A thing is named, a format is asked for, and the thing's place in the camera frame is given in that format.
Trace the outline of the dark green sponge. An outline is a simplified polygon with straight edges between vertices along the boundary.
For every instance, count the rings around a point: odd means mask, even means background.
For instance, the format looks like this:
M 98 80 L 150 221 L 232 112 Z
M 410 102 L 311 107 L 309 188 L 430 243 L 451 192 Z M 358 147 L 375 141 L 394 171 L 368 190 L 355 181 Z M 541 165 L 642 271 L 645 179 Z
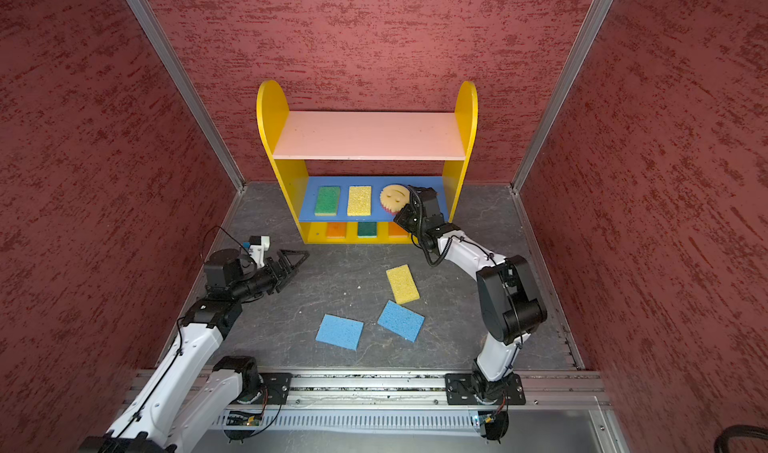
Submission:
M 378 236 L 377 222 L 359 222 L 357 224 L 358 238 L 376 238 Z

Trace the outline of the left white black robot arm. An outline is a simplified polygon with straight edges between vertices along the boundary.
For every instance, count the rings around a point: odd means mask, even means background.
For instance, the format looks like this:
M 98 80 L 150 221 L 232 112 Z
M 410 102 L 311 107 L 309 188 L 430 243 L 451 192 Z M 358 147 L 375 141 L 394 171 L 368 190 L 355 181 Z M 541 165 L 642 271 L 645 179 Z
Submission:
M 281 292 L 310 254 L 302 250 L 222 249 L 203 265 L 205 294 L 176 322 L 177 337 L 137 397 L 101 436 L 86 438 L 82 452 L 190 452 L 225 408 L 253 408 L 263 417 L 270 405 L 287 402 L 289 373 L 262 375 L 254 358 L 225 356 L 205 384 L 190 391 L 223 344 L 246 303 Z

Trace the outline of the round smiley face sponge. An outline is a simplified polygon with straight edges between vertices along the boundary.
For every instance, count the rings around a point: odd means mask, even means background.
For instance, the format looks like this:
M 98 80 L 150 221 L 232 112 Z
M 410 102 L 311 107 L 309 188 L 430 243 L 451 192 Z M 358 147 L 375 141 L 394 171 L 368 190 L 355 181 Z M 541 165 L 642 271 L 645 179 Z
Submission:
M 410 191 L 402 184 L 389 184 L 382 189 L 379 201 L 387 213 L 395 215 L 410 202 Z

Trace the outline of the light blue sponge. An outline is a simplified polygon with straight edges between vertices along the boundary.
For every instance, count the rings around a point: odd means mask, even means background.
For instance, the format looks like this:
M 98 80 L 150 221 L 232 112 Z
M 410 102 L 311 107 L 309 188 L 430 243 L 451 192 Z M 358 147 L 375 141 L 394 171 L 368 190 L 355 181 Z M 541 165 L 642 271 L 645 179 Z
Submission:
M 363 328 L 363 322 L 325 314 L 315 339 L 321 343 L 355 351 Z
M 377 325 L 414 343 L 423 327 L 425 318 L 393 301 L 384 306 Z

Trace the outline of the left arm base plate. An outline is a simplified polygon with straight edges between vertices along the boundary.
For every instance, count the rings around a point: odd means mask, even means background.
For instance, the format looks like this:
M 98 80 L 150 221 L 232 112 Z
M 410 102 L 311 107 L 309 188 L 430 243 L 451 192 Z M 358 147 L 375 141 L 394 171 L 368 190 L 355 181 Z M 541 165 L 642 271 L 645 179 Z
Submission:
M 291 388 L 291 373 L 244 374 L 237 405 L 285 405 Z

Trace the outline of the aluminium mounting rail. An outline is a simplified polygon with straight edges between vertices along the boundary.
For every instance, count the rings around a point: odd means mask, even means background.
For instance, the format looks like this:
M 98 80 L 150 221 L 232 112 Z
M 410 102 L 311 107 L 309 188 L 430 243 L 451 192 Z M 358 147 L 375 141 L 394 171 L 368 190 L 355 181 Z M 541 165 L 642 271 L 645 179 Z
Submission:
M 294 369 L 277 394 L 288 409 L 470 409 L 495 407 L 478 400 L 469 381 L 449 381 L 440 370 Z M 510 410 L 613 408 L 601 374 L 590 371 L 519 371 L 504 388 Z

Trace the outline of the bright green sponge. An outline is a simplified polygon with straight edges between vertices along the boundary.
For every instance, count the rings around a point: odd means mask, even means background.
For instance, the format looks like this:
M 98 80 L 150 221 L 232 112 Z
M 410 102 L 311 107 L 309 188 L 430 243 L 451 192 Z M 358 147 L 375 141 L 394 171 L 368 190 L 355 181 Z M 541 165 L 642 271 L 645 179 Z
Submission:
M 338 214 L 341 188 L 339 186 L 321 186 L 318 188 L 314 206 L 315 216 L 336 216 Z

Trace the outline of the orange sponge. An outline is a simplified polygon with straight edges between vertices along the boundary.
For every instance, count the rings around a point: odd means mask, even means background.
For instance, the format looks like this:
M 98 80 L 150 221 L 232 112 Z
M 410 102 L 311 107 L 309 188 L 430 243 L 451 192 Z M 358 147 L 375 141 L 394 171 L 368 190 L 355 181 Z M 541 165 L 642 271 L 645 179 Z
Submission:
M 407 238 L 409 233 L 401 226 L 394 222 L 388 223 L 388 237 L 389 238 Z

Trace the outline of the yellow sponge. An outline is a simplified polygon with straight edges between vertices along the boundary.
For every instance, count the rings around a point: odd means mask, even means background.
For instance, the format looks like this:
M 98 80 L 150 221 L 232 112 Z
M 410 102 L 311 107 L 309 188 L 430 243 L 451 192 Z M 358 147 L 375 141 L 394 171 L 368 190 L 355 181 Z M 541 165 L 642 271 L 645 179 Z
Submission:
M 397 304 L 403 305 L 420 299 L 420 293 L 408 265 L 388 269 L 386 275 Z
M 372 214 L 372 187 L 353 185 L 348 189 L 347 215 L 369 217 Z

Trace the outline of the tan orange-backed sponge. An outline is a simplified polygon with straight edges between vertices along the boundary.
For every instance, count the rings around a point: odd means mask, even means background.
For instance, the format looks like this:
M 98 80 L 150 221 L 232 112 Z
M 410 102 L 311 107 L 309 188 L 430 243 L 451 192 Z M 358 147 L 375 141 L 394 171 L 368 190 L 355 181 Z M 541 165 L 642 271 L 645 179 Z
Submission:
M 329 222 L 326 228 L 327 239 L 345 239 L 347 237 L 346 222 Z

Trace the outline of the yellow shelf with coloured boards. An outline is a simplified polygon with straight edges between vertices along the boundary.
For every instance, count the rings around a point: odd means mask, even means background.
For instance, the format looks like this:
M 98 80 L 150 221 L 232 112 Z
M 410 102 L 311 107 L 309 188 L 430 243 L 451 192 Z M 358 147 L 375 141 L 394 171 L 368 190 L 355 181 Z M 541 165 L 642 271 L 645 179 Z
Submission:
M 275 80 L 258 89 L 256 117 L 261 142 L 280 185 L 287 206 L 306 244 L 406 244 L 407 238 L 389 238 L 388 223 L 394 215 L 381 206 L 379 196 L 389 184 L 431 187 L 438 192 L 440 208 L 451 221 L 473 151 L 479 117 L 476 86 L 461 84 L 451 112 L 355 112 L 291 110 Z M 313 175 L 310 160 L 374 162 L 391 165 L 439 162 L 438 175 L 408 175 L 394 168 L 387 173 L 362 175 Z M 372 214 L 347 215 L 348 189 L 372 187 Z M 336 216 L 315 216 L 318 188 L 339 186 Z M 346 222 L 345 239 L 327 239 L 329 222 Z M 359 222 L 377 222 L 376 238 L 358 238 Z

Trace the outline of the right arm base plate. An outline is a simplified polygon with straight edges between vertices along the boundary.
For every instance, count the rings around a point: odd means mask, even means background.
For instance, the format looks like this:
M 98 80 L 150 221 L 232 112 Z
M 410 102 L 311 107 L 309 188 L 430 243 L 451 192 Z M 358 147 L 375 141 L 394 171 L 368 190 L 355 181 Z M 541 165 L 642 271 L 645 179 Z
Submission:
M 480 373 L 449 373 L 444 376 L 449 405 L 520 406 L 526 404 L 519 375 L 511 373 L 498 381 L 488 381 Z

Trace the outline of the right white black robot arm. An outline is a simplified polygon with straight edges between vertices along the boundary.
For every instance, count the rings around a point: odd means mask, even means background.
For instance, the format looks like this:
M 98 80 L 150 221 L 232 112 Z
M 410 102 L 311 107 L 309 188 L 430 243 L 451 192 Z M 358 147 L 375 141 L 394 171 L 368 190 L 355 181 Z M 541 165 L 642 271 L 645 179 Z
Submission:
M 497 254 L 446 221 L 434 189 L 406 190 L 408 202 L 395 223 L 430 266 L 449 261 L 476 281 L 487 335 L 472 365 L 469 391 L 481 404 L 500 405 L 513 389 L 513 366 L 525 341 L 548 317 L 532 269 L 522 256 Z

